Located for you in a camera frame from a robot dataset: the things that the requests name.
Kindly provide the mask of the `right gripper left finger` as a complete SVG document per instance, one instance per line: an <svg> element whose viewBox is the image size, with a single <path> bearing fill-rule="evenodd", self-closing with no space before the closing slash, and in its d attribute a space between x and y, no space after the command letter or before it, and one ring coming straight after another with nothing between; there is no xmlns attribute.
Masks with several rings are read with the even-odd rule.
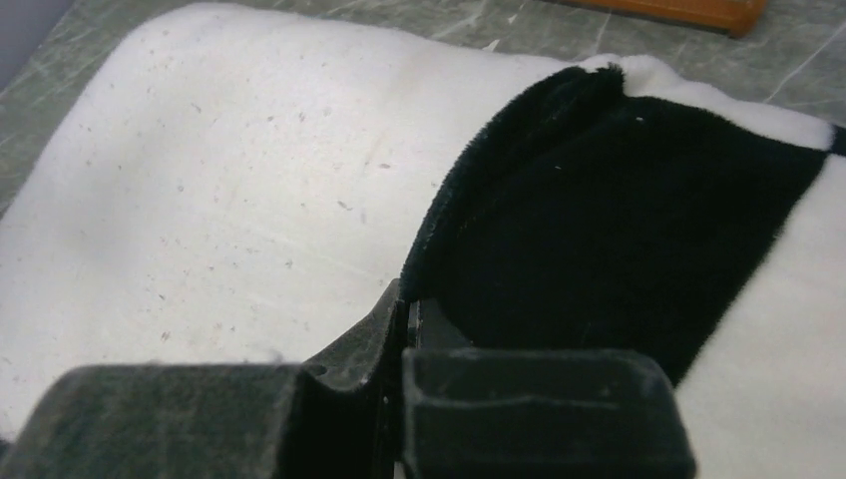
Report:
<svg viewBox="0 0 846 479"><path fill-rule="evenodd" d="M390 478L405 306L301 363L75 368L2 454L5 478Z"/></svg>

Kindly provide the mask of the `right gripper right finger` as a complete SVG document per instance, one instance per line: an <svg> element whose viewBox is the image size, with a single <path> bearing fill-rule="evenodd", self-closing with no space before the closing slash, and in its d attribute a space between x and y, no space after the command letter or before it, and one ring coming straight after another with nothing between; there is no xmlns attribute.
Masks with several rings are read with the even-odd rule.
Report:
<svg viewBox="0 0 846 479"><path fill-rule="evenodd" d="M625 350L473 347L414 302L402 358L409 478L692 478L672 388Z"/></svg>

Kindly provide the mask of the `white pillow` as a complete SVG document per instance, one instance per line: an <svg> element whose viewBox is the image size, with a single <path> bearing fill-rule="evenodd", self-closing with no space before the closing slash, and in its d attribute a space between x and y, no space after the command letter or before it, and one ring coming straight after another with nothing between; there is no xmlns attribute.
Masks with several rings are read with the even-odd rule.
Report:
<svg viewBox="0 0 846 479"><path fill-rule="evenodd" d="M115 49L1 221L1 433L92 363L299 361L394 278L538 56L227 4Z"/></svg>

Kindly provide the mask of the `black white checkered pillowcase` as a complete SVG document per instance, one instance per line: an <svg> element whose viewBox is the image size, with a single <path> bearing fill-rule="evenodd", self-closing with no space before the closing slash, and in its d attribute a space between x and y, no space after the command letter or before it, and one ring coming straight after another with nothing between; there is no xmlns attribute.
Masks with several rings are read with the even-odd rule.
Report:
<svg viewBox="0 0 846 479"><path fill-rule="evenodd" d="M703 478L845 474L845 130L602 56L468 144L401 275L475 346L632 349Z"/></svg>

